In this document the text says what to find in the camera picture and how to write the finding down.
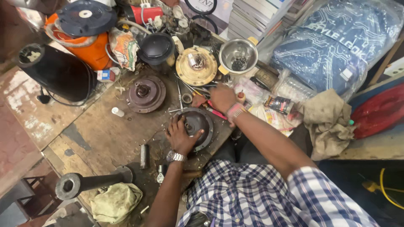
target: silver wristwatch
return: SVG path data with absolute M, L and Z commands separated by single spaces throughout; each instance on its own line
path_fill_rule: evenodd
M 167 154 L 167 161 L 172 162 L 172 161 L 181 161 L 183 163 L 186 163 L 188 158 L 182 154 L 176 153 L 173 150 L 170 150 Z

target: stainless steel bowl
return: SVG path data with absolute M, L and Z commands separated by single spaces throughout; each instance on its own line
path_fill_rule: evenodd
M 252 70 L 257 63 L 258 51 L 249 40 L 230 40 L 220 48 L 219 61 L 227 71 L 243 74 Z

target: workbench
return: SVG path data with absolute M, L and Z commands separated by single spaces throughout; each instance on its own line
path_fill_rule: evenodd
M 84 177 L 105 175 L 122 165 L 134 170 L 134 184 L 143 192 L 140 204 L 131 213 L 130 221 L 134 225 L 144 221 L 148 211 L 143 214 L 143 219 L 139 218 L 140 211 L 151 206 L 157 194 L 160 186 L 156 182 L 157 168 L 166 163 L 165 157 L 170 150 L 164 129 L 174 113 L 168 111 L 179 108 L 174 74 L 168 76 L 148 66 L 144 68 L 138 75 L 122 70 L 119 82 L 99 83 L 81 107 L 68 107 L 53 100 L 41 104 L 36 99 L 39 85 L 17 67 L 11 70 L 0 90 L 5 95 L 5 103 L 59 176 L 70 172 L 78 172 Z M 121 95 L 115 87 L 128 87 L 145 75 L 162 79 L 166 85 L 166 97 L 157 110 L 135 113 L 128 108 L 125 94 Z M 182 83 L 180 85 L 182 93 L 190 93 Z M 114 115 L 111 112 L 113 107 L 123 110 L 125 116 Z M 206 148 L 189 155 L 185 170 L 202 170 L 233 130 L 227 121 L 206 112 L 213 120 L 212 141 Z M 150 167 L 141 170 L 140 145 L 145 143 L 150 147 Z M 185 179 L 182 190 L 191 181 Z M 79 196 L 89 212 L 90 201 L 96 194 L 94 189 Z

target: person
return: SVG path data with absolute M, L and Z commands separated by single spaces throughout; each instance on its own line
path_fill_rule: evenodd
M 232 89 L 218 85 L 211 101 L 261 153 L 255 162 L 269 164 L 212 157 L 204 176 L 187 191 L 188 210 L 178 226 L 378 226 L 293 141 L 237 104 Z M 186 156 L 203 131 L 188 136 L 184 120 L 173 117 L 166 137 L 174 152 Z M 146 226 L 176 225 L 183 166 L 170 163 Z

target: blue checkered shirt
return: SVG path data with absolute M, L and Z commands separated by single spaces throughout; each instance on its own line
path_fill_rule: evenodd
M 202 212 L 215 226 L 378 226 L 357 203 L 343 193 L 324 173 L 302 167 L 287 182 L 271 165 L 214 160 L 205 175 L 195 179 L 188 191 L 187 211 Z

